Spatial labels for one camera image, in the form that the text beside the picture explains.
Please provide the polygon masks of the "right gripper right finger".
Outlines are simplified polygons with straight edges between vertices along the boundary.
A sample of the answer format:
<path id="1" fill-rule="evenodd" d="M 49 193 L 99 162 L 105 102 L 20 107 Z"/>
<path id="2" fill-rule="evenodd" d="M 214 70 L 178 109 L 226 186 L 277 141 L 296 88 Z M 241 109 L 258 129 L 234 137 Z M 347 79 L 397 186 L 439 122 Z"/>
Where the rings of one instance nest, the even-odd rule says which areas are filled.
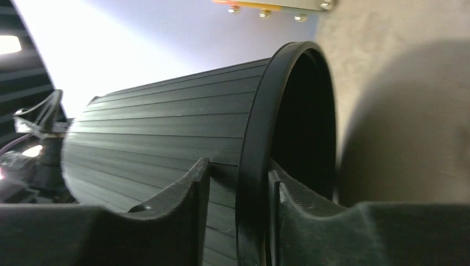
<path id="1" fill-rule="evenodd" d="M 468 265 L 469 205 L 365 202 L 345 208 L 268 171 L 273 265 Z"/>

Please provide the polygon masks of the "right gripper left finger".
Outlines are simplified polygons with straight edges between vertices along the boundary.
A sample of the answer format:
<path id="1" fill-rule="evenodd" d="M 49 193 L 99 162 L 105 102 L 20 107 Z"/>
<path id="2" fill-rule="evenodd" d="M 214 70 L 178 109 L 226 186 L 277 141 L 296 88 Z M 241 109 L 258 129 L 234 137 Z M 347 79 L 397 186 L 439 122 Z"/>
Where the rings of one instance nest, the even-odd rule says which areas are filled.
<path id="1" fill-rule="evenodd" d="M 2 265 L 201 265 L 210 161 L 115 213 L 83 204 L 1 205 Z"/>

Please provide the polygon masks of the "black ribbed bucket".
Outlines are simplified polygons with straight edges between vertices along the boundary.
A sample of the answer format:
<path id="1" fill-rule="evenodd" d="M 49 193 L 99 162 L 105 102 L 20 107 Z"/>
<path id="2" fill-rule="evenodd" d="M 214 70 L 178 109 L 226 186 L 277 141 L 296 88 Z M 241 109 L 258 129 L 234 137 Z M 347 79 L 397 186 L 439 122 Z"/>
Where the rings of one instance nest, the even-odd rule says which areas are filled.
<path id="1" fill-rule="evenodd" d="M 291 42 L 266 59 L 104 95 L 72 122 L 62 169 L 79 203 L 125 212 L 201 157 L 211 168 L 203 264 L 263 265 L 271 161 L 333 196 L 335 100 L 320 47 Z"/>

